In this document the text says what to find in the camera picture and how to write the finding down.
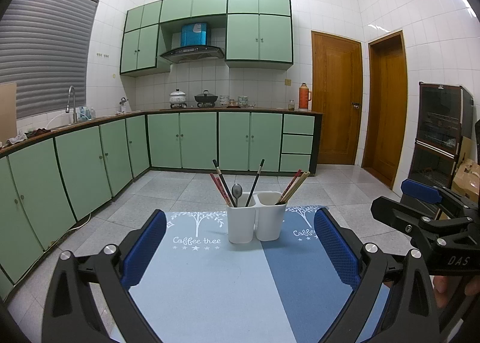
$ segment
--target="tiled floor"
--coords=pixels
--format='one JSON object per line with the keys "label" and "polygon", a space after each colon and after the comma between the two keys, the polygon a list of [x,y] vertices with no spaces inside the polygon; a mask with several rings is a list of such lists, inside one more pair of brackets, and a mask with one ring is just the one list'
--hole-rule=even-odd
{"label": "tiled floor", "polygon": [[[226,182],[250,190],[253,176],[226,175]],[[290,177],[261,176],[256,190],[280,191]],[[333,217],[351,228],[363,242],[375,242],[385,252],[405,254],[411,248],[407,237],[374,220],[371,202],[384,195],[399,197],[365,170],[355,165],[319,165],[306,179],[289,205],[326,205]],[[155,209],[164,211],[223,211],[225,204],[208,174],[149,171],[106,204],[90,222],[61,243],[33,272],[10,302],[8,309],[32,341],[40,343],[42,313],[51,274],[63,250],[76,256],[99,252],[109,243],[120,243],[132,229],[141,228]],[[107,330],[113,320],[98,285],[92,284],[98,310]]]}

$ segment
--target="chopstick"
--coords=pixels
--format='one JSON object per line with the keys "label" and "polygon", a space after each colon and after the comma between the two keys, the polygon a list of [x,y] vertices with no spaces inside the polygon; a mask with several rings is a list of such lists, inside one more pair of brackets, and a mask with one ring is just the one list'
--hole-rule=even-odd
{"label": "chopstick", "polygon": [[215,183],[215,185],[217,186],[218,191],[220,191],[220,194],[222,194],[223,199],[225,199],[225,202],[226,202],[227,206],[232,207],[232,205],[229,201],[229,198],[227,197],[227,195],[225,193],[225,190],[222,186],[222,183],[220,182],[220,179],[216,178],[213,174],[210,174],[210,177],[212,178],[213,183]]}
{"label": "chopstick", "polygon": [[285,194],[285,196],[281,199],[279,204],[287,203],[292,195],[298,190],[300,185],[305,181],[306,178],[310,175],[310,171],[304,172],[302,176],[296,181],[296,183],[292,186],[292,188]]}
{"label": "chopstick", "polygon": [[278,204],[282,200],[282,198],[285,196],[285,194],[290,189],[290,187],[292,187],[292,184],[295,182],[295,179],[298,178],[301,175],[301,172],[302,172],[302,170],[299,169],[297,171],[297,173],[295,175],[293,175],[293,179],[291,180],[290,184],[283,190],[283,193],[282,193],[282,195],[280,195],[280,198],[278,199],[276,204]]}
{"label": "chopstick", "polygon": [[260,176],[260,172],[262,171],[263,163],[265,163],[265,159],[262,159],[262,162],[260,163],[260,167],[258,168],[257,176],[255,177],[255,181],[254,181],[253,186],[251,187],[251,190],[250,190],[250,195],[248,196],[248,199],[247,199],[247,204],[245,205],[246,207],[248,207],[248,204],[250,203],[251,196],[254,194],[253,191],[255,190],[255,186],[257,185],[258,176]]}
{"label": "chopstick", "polygon": [[232,194],[230,194],[229,187],[227,186],[227,183],[225,182],[225,179],[224,179],[224,177],[223,177],[223,175],[222,175],[222,171],[220,171],[220,168],[218,168],[218,163],[217,163],[217,161],[216,161],[215,159],[212,160],[212,161],[213,161],[213,165],[215,166],[215,169],[217,170],[218,175],[220,176],[220,180],[222,180],[223,187],[225,187],[226,194],[229,196],[230,201],[231,201],[231,203],[232,203],[232,206],[233,206],[234,208],[236,208],[237,205],[235,204],[235,201],[233,200]]}

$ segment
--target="white tree print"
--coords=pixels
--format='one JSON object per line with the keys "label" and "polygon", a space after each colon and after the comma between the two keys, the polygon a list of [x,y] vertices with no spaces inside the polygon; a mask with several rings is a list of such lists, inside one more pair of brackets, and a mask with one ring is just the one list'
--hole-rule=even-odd
{"label": "white tree print", "polygon": [[227,214],[225,212],[178,212],[178,213],[172,213],[170,216],[171,220],[174,220],[175,218],[179,216],[188,216],[188,217],[193,217],[195,219],[195,237],[198,237],[198,228],[200,227],[200,223],[204,218],[207,220],[213,219],[214,221],[218,222],[220,228],[223,226],[223,218]]}
{"label": "white tree print", "polygon": [[294,211],[295,213],[298,213],[302,218],[305,220],[309,228],[311,228],[310,222],[308,222],[306,213],[309,212],[316,212],[318,209],[320,209],[319,205],[313,205],[313,206],[296,206],[293,208],[289,208],[289,211]]}

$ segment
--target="human hand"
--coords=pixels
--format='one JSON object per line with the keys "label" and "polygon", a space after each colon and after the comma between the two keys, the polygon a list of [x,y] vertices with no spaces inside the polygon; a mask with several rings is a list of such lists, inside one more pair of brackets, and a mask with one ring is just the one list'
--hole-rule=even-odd
{"label": "human hand", "polygon": [[[447,294],[448,289],[448,277],[436,276],[433,279],[434,295],[437,306],[444,308],[448,304],[449,296]],[[480,275],[473,277],[469,283],[465,286],[464,293],[466,296],[475,295],[480,293]]]}

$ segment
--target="door frame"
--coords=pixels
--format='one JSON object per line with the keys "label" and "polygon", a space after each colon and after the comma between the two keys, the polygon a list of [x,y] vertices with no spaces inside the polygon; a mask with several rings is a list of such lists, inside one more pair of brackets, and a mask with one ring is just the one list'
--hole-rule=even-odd
{"label": "door frame", "polygon": [[[378,137],[378,130],[375,128],[373,130],[372,125],[377,123],[378,124],[378,114],[376,114],[376,111],[374,110],[374,104],[376,104],[375,101],[372,100],[372,92],[376,92],[379,90],[378,84],[379,81],[375,78],[374,74],[374,64],[372,62],[372,55],[374,54],[373,46],[380,44],[381,42],[387,41],[389,39],[392,39],[394,37],[400,37],[400,41],[402,44],[402,53],[403,53],[403,58],[405,60],[405,76],[406,76],[406,81],[405,84],[407,85],[406,88],[406,96],[407,99],[405,101],[405,126],[403,128],[403,138],[405,139],[405,127],[406,127],[406,112],[407,112],[407,103],[409,99],[409,81],[408,81],[408,71],[407,71],[407,64],[406,64],[406,51],[405,51],[405,40],[403,37],[403,30],[398,30],[396,32],[392,32],[388,35],[385,35],[381,38],[376,39],[375,41],[369,42],[368,43],[368,57],[369,57],[369,69],[370,69],[370,90],[369,90],[369,107],[368,107],[368,120],[367,120],[367,133],[365,137],[365,146],[363,147],[363,158],[362,158],[362,168],[366,167],[366,161],[368,160],[368,155],[372,154],[373,151],[376,148],[376,138]],[[385,184],[388,188],[391,190],[393,189],[393,184],[395,183],[395,178],[397,177],[397,172],[398,172],[398,167],[400,166],[400,159],[402,156],[402,150],[403,150],[403,144],[402,144],[402,149],[400,150],[400,157],[398,159],[397,163],[397,168],[395,169],[395,175],[392,177],[392,180],[389,182],[388,178],[383,176],[382,174],[378,173],[377,171],[374,171],[375,173],[371,173],[373,176],[378,178],[383,184]]]}
{"label": "door frame", "polygon": [[[361,75],[362,75],[362,90],[361,90],[361,96],[360,96],[360,99],[359,99],[359,103],[360,103],[360,109],[359,111],[362,112],[362,104],[363,104],[363,93],[364,93],[364,90],[363,90],[363,53],[362,53],[362,42],[360,41],[356,41],[354,39],[351,39],[351,38],[347,38],[347,37],[342,37],[341,35],[334,35],[334,34],[328,34],[326,32],[318,32],[318,31],[315,31],[315,30],[311,30],[311,106],[312,106],[312,111],[315,111],[314,110],[314,98],[315,98],[315,87],[314,87],[314,78],[315,78],[315,72],[316,72],[316,68],[315,68],[315,35],[322,35],[324,37],[329,37],[329,38],[333,38],[333,39],[341,39],[341,40],[344,40],[346,42],[350,42],[352,44],[358,44],[359,47],[360,47],[360,72],[361,72]],[[359,148],[359,138],[360,138],[360,127],[361,127],[361,124],[362,124],[362,116],[359,116],[359,119],[358,119],[358,124],[357,124],[357,133],[356,133],[356,141],[357,141],[357,146],[355,147],[355,155],[353,157],[353,160],[352,160],[352,165],[355,165],[355,161],[357,159],[357,152],[358,152],[358,148]],[[320,154],[320,140],[318,141],[318,154]]]}

